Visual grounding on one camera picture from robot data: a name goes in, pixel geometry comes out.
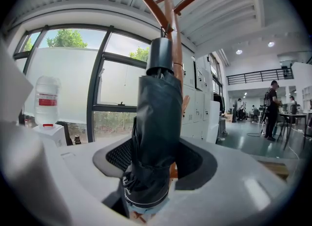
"green floor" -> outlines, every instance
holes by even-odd
[[[236,123],[226,122],[226,131],[229,134],[224,135],[225,140],[219,140],[218,145],[238,149],[247,154],[272,158],[297,158],[297,154],[300,159],[305,159],[312,151],[312,142],[308,139],[306,139],[305,147],[303,149],[303,133],[295,130],[291,131],[291,136],[285,150],[283,149],[286,141],[286,133],[283,142],[281,139],[279,139],[279,141],[271,142],[264,138],[264,135],[260,136],[261,125],[252,123],[248,120],[238,121]],[[254,136],[259,137],[248,136],[248,133],[256,133]]]

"black window frame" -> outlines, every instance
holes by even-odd
[[[56,29],[95,29],[95,30],[101,30],[101,31],[106,32],[102,40],[102,43],[98,49],[95,62],[93,64],[90,81],[89,81],[88,95],[87,95],[87,107],[86,107],[87,137],[88,137],[88,142],[94,142],[95,140],[94,112],[98,111],[98,112],[136,113],[137,111],[136,106],[104,105],[104,104],[97,103],[97,95],[98,95],[99,79],[100,79],[99,75],[103,68],[104,61],[105,60],[114,61],[117,63],[126,64],[126,65],[139,67],[143,69],[146,69],[146,64],[147,64],[144,61],[133,59],[128,56],[122,56],[119,54],[106,52],[105,50],[106,50],[106,47],[108,45],[108,42],[112,33],[130,37],[130,38],[145,42],[149,45],[151,44],[152,41],[142,36],[136,35],[134,33],[115,28],[114,26],[101,26],[101,25],[84,24],[84,23],[82,24],[80,23],[70,24],[69,23],[69,24],[59,24],[59,25],[52,25],[52,26],[45,25],[43,28],[26,31],[24,35],[22,36],[22,38],[20,39],[18,46],[16,47],[15,53],[13,55],[13,59],[17,60],[21,58],[26,58],[26,63],[23,69],[23,73],[25,75],[27,74],[30,62],[32,60],[32,56],[34,55],[35,50],[41,44],[46,33],[49,30],[56,30]],[[27,43],[28,38],[33,33],[37,33],[37,32],[40,32],[40,34],[37,37],[32,49],[30,51],[20,52],[21,49],[25,47],[25,44]],[[19,115],[19,123],[25,124],[25,116],[22,114],[22,111],[20,112],[20,115]]]

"man in black clothes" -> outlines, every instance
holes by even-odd
[[[272,137],[272,132],[274,129],[274,125],[276,123],[277,119],[277,113],[278,113],[278,106],[281,104],[281,102],[277,99],[276,89],[278,88],[277,81],[274,80],[271,83],[271,88],[269,90],[269,99],[270,104],[267,107],[267,117],[268,117],[268,123],[266,126],[265,131],[265,138],[271,141],[275,141],[275,138]]]

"railing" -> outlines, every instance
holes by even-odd
[[[291,68],[280,68],[227,76],[228,84],[293,79]]]

